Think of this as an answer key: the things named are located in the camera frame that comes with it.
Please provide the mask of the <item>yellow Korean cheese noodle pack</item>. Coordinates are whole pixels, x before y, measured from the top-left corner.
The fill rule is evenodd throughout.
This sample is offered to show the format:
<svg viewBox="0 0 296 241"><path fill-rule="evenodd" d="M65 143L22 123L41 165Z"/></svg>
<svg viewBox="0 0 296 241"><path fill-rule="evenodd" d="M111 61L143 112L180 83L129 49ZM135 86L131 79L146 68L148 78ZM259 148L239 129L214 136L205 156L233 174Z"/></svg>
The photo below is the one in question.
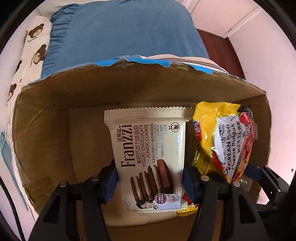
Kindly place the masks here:
<svg viewBox="0 0 296 241"><path fill-rule="evenodd" d="M195 189L202 176L222 184L241 179L255 136L253 113L240 104L202 101L195 108L186 108L184 116L192 121L193 152L184 164L178 216L197 212L201 194Z"/></svg>

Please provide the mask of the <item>Franzzi chocolate cookie pack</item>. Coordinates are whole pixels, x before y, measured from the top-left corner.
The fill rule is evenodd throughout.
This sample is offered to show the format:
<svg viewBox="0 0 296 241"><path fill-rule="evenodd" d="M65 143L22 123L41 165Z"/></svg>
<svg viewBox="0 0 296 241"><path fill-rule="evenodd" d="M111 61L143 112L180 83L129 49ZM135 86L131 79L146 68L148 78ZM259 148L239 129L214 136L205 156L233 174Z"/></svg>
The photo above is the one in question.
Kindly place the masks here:
<svg viewBox="0 0 296 241"><path fill-rule="evenodd" d="M104 112L127 208L147 213L187 208L182 178L186 124L192 115L193 110L185 107Z"/></svg>

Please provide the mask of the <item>light blue cushion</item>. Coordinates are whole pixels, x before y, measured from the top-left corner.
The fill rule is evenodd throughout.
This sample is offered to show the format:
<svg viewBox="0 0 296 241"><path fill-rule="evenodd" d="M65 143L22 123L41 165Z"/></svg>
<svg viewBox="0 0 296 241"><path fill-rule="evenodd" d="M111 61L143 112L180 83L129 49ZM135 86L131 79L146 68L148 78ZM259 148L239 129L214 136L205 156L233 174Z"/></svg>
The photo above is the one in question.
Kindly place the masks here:
<svg viewBox="0 0 296 241"><path fill-rule="evenodd" d="M13 174L13 166L11 163L11 149L5 139L5 132L1 132L1 155L7 168L10 170L10 173Z"/></svg>

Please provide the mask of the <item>bear print pillow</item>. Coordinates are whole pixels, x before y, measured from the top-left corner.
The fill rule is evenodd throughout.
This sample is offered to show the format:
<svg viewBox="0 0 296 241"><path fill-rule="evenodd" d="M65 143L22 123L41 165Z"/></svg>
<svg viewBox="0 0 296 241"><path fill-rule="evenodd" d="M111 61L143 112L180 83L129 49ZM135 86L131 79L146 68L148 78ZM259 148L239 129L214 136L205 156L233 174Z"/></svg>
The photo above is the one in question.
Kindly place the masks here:
<svg viewBox="0 0 296 241"><path fill-rule="evenodd" d="M50 43L52 23L44 16L33 18L24 39L20 61L11 82L6 103L6 119L12 116L21 89L41 78L43 63Z"/></svg>

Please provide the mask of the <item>blue pillow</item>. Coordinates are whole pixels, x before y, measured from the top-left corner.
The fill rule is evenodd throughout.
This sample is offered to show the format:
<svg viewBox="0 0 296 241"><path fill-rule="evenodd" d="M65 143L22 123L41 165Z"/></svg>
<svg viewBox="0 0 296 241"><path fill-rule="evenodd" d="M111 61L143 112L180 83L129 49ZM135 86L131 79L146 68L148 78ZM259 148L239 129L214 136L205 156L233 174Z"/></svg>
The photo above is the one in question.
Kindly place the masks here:
<svg viewBox="0 0 296 241"><path fill-rule="evenodd" d="M177 1L68 4L51 23L42 76L122 56L209 56L190 14Z"/></svg>

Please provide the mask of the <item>cardboard snack box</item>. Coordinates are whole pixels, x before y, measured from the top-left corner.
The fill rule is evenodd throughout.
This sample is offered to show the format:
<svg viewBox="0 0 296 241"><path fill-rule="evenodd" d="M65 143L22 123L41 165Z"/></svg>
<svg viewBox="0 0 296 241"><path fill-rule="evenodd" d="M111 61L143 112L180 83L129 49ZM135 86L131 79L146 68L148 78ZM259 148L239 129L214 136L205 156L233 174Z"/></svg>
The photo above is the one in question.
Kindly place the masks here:
<svg viewBox="0 0 296 241"><path fill-rule="evenodd" d="M13 109L13 142L23 186L41 214L62 182L83 183L114 161L104 112L124 108L195 108L199 102L250 108L255 136L248 164L269 158L271 112L266 93L223 70L168 60L101 61L54 73L24 86ZM185 161L192 154L186 124ZM196 213L138 212L124 204L121 188L101 206L110 240L189 240ZM82 201L79 240L87 240Z"/></svg>

